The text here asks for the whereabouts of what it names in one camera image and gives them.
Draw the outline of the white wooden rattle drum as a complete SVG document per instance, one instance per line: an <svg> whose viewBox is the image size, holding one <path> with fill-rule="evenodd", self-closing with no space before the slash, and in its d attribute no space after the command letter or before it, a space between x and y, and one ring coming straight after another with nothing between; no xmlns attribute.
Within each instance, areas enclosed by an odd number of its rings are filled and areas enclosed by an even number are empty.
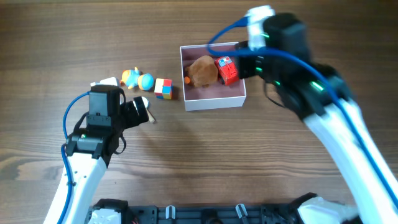
<svg viewBox="0 0 398 224"><path fill-rule="evenodd" d="M148 117L149 117L149 121L151 123L155 123L155 118L153 117L153 115L149 111L149 100L146 97L144 97L144 96L142 96L141 98L142 98L142 100L144 102L144 106L146 107L146 111L147 111L147 114L148 114Z"/></svg>

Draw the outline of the blue orange penguin toy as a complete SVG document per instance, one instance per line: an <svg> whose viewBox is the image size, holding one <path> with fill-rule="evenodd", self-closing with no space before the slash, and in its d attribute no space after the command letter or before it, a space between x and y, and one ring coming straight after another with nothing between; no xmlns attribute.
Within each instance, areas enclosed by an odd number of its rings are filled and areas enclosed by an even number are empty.
<svg viewBox="0 0 398 224"><path fill-rule="evenodd" d="M150 73L141 73L135 67L132 70L123 71L120 83L128 89L138 87L140 90L149 91L154 86L154 78Z"/></svg>

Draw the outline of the colourful puzzle cube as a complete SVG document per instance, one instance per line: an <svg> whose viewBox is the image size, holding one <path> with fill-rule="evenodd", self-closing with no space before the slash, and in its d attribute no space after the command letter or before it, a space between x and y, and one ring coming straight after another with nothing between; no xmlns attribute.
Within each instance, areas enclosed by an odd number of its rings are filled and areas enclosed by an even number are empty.
<svg viewBox="0 0 398 224"><path fill-rule="evenodd" d="M171 79L163 79L157 78L155 81L154 93L155 97L158 99L172 99L172 80Z"/></svg>

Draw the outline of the red toy fire truck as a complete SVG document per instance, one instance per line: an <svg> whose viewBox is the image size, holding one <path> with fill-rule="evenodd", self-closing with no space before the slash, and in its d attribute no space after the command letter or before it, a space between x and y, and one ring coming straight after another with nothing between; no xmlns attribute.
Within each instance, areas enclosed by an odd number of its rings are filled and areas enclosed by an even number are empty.
<svg viewBox="0 0 398 224"><path fill-rule="evenodd" d="M232 85L239 80L238 70L230 57L216 59L215 65L218 69L218 79L222 85Z"/></svg>

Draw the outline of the white box pink interior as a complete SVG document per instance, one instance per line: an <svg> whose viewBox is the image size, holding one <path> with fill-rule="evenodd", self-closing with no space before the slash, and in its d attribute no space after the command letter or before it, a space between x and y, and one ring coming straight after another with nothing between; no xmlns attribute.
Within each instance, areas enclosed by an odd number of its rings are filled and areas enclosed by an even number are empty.
<svg viewBox="0 0 398 224"><path fill-rule="evenodd" d="M186 76L186 67L201 56L209 54L205 44L181 46L182 76ZM246 84L244 80L238 80L228 86L215 83L208 88L195 88L183 83L182 94L186 111L242 107L246 99Z"/></svg>

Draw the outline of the brown plush toy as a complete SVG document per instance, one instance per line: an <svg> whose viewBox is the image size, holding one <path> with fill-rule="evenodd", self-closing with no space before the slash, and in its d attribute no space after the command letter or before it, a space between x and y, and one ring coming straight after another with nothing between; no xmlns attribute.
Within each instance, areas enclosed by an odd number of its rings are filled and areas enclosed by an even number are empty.
<svg viewBox="0 0 398 224"><path fill-rule="evenodd" d="M218 69L215 61L209 55L204 55L189 67L185 68L184 83L187 85L199 87L208 87L218 81Z"/></svg>

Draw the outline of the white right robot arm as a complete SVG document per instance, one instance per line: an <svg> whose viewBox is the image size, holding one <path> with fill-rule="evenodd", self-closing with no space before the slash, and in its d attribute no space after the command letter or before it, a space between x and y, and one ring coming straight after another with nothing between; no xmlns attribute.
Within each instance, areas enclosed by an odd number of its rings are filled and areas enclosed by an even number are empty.
<svg viewBox="0 0 398 224"><path fill-rule="evenodd" d="M284 106L321 141L355 204L308 195L292 204L300 223L396 223L397 180L375 145L342 76L312 60L305 25L291 13L251 9L236 22L248 40L236 46L239 76L275 86Z"/></svg>

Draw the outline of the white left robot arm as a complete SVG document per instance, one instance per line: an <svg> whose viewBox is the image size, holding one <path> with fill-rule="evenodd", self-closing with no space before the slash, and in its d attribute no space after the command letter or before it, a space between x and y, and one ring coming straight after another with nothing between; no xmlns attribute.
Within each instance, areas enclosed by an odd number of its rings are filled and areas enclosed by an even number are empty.
<svg viewBox="0 0 398 224"><path fill-rule="evenodd" d="M83 113L61 146L63 173L45 223L83 223L96 189L123 132L149 120L142 97L127 101L124 90L114 85L95 85L74 99L88 96L89 110Z"/></svg>

